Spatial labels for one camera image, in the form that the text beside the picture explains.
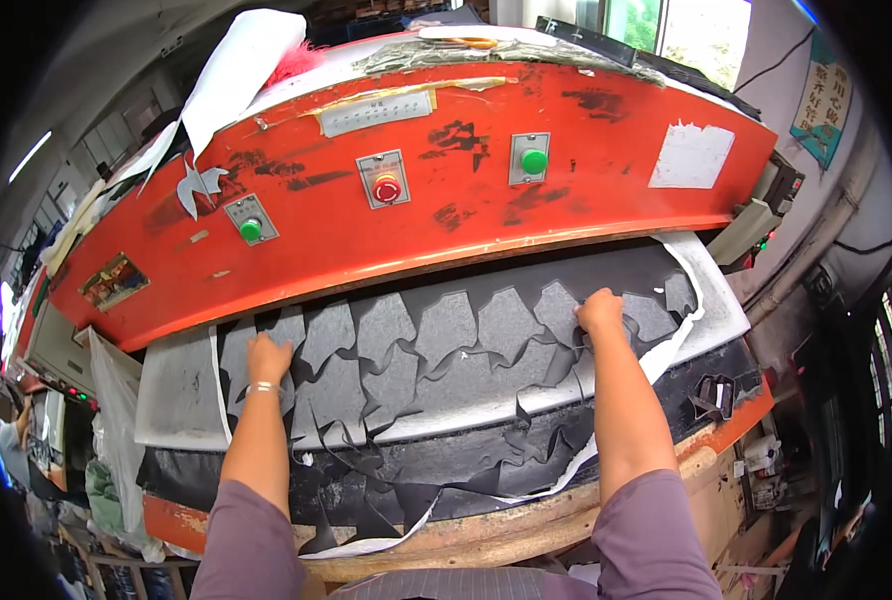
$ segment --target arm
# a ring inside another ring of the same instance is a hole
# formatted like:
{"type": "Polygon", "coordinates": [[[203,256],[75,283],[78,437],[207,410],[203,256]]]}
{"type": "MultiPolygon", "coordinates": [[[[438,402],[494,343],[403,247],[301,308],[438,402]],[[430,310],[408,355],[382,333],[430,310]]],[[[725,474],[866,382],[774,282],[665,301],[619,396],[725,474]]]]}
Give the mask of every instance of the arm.
{"type": "Polygon", "coordinates": [[[16,418],[16,435],[22,441],[22,447],[26,447],[26,434],[30,429],[30,413],[32,412],[32,396],[27,394],[22,397],[22,412],[16,418]]]}
{"type": "Polygon", "coordinates": [[[290,452],[276,390],[256,390],[261,381],[279,385],[293,362],[293,342],[279,347],[266,333],[248,346],[249,385],[236,435],[222,462],[219,482],[238,481],[290,517],[290,452]]]}
{"type": "Polygon", "coordinates": [[[576,309],[596,352],[596,448],[602,510],[600,597],[722,598],[706,565],[680,479],[673,437],[623,332],[623,300],[608,289],[576,309]]]}
{"type": "Polygon", "coordinates": [[[575,309],[596,354],[599,502],[657,469],[679,472],[670,426],[623,331],[623,299],[603,288],[575,309]]]}
{"type": "Polygon", "coordinates": [[[293,344],[266,333],[249,342],[252,389],[226,451],[206,524],[206,550],[191,597],[299,598],[305,578],[290,524],[290,455],[275,390],[293,360],[293,344]]]}

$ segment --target wall poster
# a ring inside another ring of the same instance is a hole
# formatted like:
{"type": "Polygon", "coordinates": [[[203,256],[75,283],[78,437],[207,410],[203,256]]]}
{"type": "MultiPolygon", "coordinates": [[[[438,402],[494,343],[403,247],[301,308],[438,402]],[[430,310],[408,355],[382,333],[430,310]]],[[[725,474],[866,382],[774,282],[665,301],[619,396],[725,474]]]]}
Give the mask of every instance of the wall poster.
{"type": "Polygon", "coordinates": [[[819,30],[812,32],[809,75],[789,133],[829,169],[846,126],[853,83],[819,30]]]}

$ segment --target green fabric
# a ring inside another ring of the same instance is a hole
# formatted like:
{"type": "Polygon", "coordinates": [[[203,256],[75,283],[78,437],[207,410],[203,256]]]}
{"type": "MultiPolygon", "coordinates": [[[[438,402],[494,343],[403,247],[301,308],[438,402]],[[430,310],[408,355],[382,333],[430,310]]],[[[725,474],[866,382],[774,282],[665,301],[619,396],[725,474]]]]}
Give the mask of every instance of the green fabric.
{"type": "Polygon", "coordinates": [[[92,459],[86,463],[86,496],[92,511],[92,522],[111,534],[124,534],[123,507],[116,494],[116,485],[109,467],[92,459]]]}

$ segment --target electrical cable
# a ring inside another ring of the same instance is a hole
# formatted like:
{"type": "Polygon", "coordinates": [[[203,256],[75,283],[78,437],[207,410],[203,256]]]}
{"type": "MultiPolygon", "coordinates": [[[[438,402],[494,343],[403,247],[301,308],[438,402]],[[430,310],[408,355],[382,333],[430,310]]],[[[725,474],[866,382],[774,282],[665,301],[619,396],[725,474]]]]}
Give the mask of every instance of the electrical cable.
{"type": "Polygon", "coordinates": [[[764,69],[763,69],[762,71],[760,71],[759,73],[756,73],[756,74],[753,75],[752,77],[748,78],[742,85],[738,85],[738,86],[736,87],[736,89],[733,90],[733,93],[735,94],[735,93],[738,92],[739,90],[742,90],[743,88],[745,88],[746,86],[748,86],[749,84],[751,84],[751,83],[752,83],[757,77],[759,77],[760,75],[765,75],[765,74],[769,73],[770,71],[772,71],[773,69],[775,69],[776,67],[782,65],[782,64],[786,61],[786,59],[788,59],[788,58],[790,57],[790,54],[793,54],[794,52],[796,52],[797,48],[799,48],[801,45],[803,45],[804,43],[806,43],[806,41],[809,40],[809,39],[812,37],[812,35],[813,35],[813,30],[814,30],[814,29],[815,29],[815,28],[809,30],[809,32],[806,33],[806,36],[803,37],[803,38],[800,40],[799,43],[797,43],[796,45],[794,45],[794,46],[792,46],[791,48],[789,48],[789,49],[788,49],[788,52],[787,52],[786,54],[783,54],[783,57],[779,59],[779,62],[776,62],[776,64],[774,64],[773,66],[764,68],[764,69]]]}
{"type": "Polygon", "coordinates": [[[878,253],[879,251],[892,246],[892,239],[885,241],[877,246],[867,247],[866,249],[860,249],[858,247],[850,246],[849,244],[844,244],[840,240],[833,240],[833,245],[839,246],[843,250],[851,252],[854,255],[872,255],[873,253],[878,253]]]}

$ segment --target red emergency stop button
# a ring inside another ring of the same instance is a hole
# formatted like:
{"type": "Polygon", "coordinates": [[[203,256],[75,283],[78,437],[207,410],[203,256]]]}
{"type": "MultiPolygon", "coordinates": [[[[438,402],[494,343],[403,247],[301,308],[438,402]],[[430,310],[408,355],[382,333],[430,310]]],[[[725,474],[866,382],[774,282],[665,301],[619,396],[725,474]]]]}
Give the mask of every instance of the red emergency stop button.
{"type": "Polygon", "coordinates": [[[391,174],[381,174],[373,182],[373,200],[381,202],[384,205],[391,205],[399,200],[400,194],[403,193],[403,187],[391,174]]]}

